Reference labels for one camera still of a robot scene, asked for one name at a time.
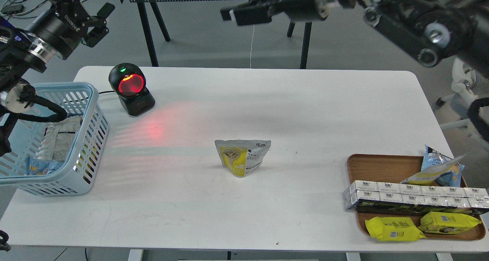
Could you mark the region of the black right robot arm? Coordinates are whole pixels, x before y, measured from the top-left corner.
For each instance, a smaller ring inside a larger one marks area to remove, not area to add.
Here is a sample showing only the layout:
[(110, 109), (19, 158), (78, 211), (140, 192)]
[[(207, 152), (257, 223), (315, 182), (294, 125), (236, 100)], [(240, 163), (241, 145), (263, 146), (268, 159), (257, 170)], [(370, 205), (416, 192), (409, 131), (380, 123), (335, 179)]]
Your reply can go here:
[(364, 7), (364, 20), (426, 67), (456, 56), (488, 77), (488, 0), (248, 0), (225, 7), (224, 21), (238, 26), (270, 23), (285, 13), (292, 22), (323, 21), (330, 7)]

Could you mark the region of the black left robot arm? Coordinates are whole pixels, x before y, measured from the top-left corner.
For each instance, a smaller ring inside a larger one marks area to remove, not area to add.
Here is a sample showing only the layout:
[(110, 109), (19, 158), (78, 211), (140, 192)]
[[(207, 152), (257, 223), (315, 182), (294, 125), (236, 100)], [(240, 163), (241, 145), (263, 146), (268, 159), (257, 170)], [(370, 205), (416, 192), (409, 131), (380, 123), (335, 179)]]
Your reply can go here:
[(25, 30), (1, 20), (1, 115), (8, 115), (0, 129), (1, 155), (11, 152), (9, 136), (18, 120), (60, 122), (68, 117), (23, 79), (26, 71), (43, 73), (52, 57), (66, 60), (80, 44), (94, 47), (108, 34), (106, 19), (115, 10), (105, 3), (96, 15), (89, 15), (80, 0), (47, 1), (51, 7)]

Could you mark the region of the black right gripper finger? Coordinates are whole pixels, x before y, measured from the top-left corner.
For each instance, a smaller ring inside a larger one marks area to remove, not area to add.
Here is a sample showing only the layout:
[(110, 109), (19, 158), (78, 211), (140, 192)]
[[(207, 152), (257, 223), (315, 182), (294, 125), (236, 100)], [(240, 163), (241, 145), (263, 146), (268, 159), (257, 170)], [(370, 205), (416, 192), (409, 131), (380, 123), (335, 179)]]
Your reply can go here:
[(274, 2), (245, 3), (220, 10), (224, 21), (235, 22), (238, 26), (270, 23), (274, 15), (283, 12), (284, 9)]

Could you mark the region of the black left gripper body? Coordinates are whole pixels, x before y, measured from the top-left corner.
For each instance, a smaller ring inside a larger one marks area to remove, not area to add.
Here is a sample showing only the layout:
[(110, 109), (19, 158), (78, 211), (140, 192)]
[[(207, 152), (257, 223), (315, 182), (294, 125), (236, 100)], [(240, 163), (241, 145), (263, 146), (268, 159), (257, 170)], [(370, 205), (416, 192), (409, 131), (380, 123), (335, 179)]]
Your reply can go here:
[(81, 3), (52, 4), (27, 27), (27, 31), (44, 40), (60, 59), (66, 60), (87, 35), (88, 26), (83, 23), (89, 20), (91, 16)]

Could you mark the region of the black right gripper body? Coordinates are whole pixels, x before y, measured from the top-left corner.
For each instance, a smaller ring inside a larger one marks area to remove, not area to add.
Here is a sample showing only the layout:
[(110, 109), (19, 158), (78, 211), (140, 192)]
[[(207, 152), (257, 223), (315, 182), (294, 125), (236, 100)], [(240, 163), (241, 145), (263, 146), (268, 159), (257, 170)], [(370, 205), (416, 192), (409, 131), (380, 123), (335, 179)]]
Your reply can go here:
[(329, 15), (327, 0), (278, 0), (276, 13), (285, 13), (292, 22), (324, 21)]

